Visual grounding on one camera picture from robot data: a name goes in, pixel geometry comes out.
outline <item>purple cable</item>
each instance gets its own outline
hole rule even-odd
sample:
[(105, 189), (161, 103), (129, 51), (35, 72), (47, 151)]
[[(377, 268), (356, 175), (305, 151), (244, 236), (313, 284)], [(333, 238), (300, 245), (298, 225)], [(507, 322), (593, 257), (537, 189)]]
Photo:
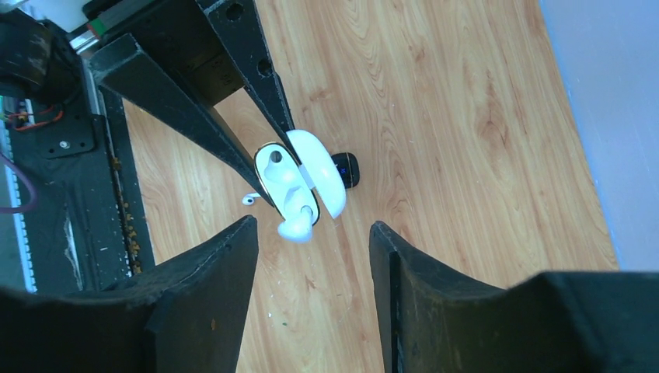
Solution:
[(27, 191), (30, 192), (30, 202), (28, 204), (23, 204), (18, 207), (0, 207), (0, 214), (20, 214), (23, 212), (30, 211), (37, 206), (37, 189), (34, 187), (34, 184), (30, 182), (30, 179), (21, 171), (9, 158), (5, 157), (2, 152), (0, 152), (0, 161), (2, 164), (9, 167), (18, 177), (23, 181), (27, 187)]

